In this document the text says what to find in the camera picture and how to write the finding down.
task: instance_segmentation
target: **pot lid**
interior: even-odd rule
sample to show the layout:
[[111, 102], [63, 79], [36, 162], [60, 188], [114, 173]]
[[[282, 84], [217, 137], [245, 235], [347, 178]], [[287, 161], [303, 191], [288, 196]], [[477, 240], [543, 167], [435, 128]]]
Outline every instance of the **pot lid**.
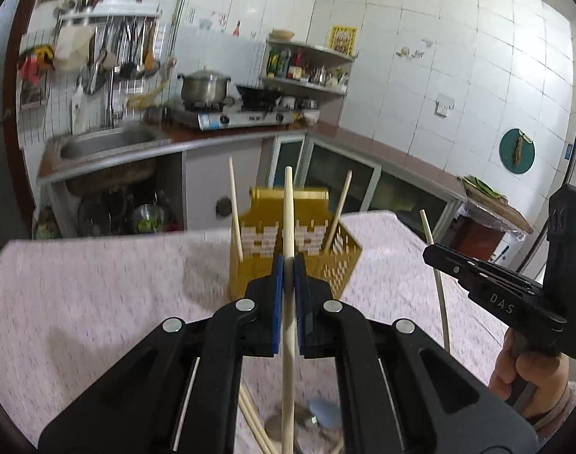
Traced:
[[184, 75], [185, 78], [195, 78], [196, 80], [231, 80], [231, 77], [219, 73], [214, 70], [198, 70], [196, 72], [190, 73], [189, 75]]

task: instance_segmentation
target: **brown countertop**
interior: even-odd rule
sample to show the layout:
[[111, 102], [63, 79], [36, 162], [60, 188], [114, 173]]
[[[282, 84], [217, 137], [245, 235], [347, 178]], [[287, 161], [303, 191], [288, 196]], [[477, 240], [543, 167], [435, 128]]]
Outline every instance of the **brown countertop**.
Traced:
[[[98, 159], [91, 162], [71, 165], [65, 163], [56, 166], [54, 164], [55, 139], [53, 138], [48, 142], [40, 162], [39, 182], [50, 183], [63, 180], [64, 174], [65, 179], [70, 179], [71, 177], [81, 176], [88, 171], [92, 172], [113, 165], [132, 162], [133, 160], [158, 157], [160, 155], [167, 155], [192, 148], [214, 145], [215, 143], [232, 141], [233, 137], [238, 137], [240, 140], [247, 140], [249, 138], [266, 138], [300, 132], [302, 134], [312, 134], [322, 141], [369, 157], [371, 160], [396, 165], [417, 177], [422, 177], [432, 182], [439, 189], [450, 192], [460, 200], [466, 199], [466, 193], [461, 181], [450, 173], [446, 173], [431, 164], [423, 162], [389, 145], [384, 145], [371, 138], [358, 135], [350, 130], [332, 124], [324, 123], [323, 121], [320, 121], [314, 127], [309, 127], [305, 123], [297, 121], [288, 126], [256, 126], [247, 129], [235, 128], [215, 131], [198, 131], [171, 123], [162, 124], [160, 128], [172, 139], [170, 143], [139, 150], [137, 152], [137, 158], [134, 158], [134, 152], [131, 153], [130, 159], [126, 160], [109, 157], [103, 165], [101, 165], [101, 160]], [[72, 171], [72, 174], [69, 175], [66, 171]]]

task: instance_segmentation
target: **white shelf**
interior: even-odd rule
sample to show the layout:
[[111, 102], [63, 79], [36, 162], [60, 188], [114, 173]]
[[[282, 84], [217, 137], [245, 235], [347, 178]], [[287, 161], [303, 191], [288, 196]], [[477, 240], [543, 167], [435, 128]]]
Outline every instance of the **white shelf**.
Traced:
[[276, 39], [267, 39], [267, 43], [284, 48], [302, 48], [307, 53], [307, 56], [313, 57], [316, 61], [325, 64], [324, 62], [331, 62], [331, 66], [338, 66], [341, 63], [352, 63], [355, 56], [339, 53], [338, 51], [324, 48], [322, 46], [315, 46], [312, 44], [295, 42], [295, 41], [281, 41]]
[[299, 80], [292, 80], [290, 78], [276, 78], [276, 77], [266, 77], [265, 75], [261, 75], [261, 80], [264, 81], [271, 81], [274, 83], [282, 83], [282, 84], [286, 84], [286, 85], [292, 85], [294, 87], [301, 87], [303, 89], [309, 89], [309, 90], [318, 90], [319, 92], [326, 92], [326, 93], [333, 93], [334, 95], [346, 95], [346, 92], [341, 92], [338, 89], [331, 89], [330, 87], [323, 87], [321, 85], [316, 85], [314, 83], [311, 82], [302, 82]]

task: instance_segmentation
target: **human hand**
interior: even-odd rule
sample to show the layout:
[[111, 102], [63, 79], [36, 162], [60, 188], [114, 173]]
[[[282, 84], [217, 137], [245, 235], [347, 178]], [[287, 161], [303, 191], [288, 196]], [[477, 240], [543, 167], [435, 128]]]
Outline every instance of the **human hand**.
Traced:
[[507, 400], [512, 392], [512, 382], [519, 374], [538, 387], [522, 415], [531, 418], [547, 413], [555, 407], [567, 387], [569, 359], [564, 354], [549, 356], [534, 351], [525, 351], [515, 359], [511, 356], [514, 341], [515, 331], [509, 328], [488, 388], [501, 400]]

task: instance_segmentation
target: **yellow poster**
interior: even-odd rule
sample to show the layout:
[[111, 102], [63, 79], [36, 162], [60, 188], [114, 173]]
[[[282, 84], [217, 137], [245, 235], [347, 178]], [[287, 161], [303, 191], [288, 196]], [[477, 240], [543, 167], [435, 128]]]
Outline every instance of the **yellow poster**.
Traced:
[[329, 35], [329, 47], [342, 54], [352, 55], [357, 27], [334, 25]]

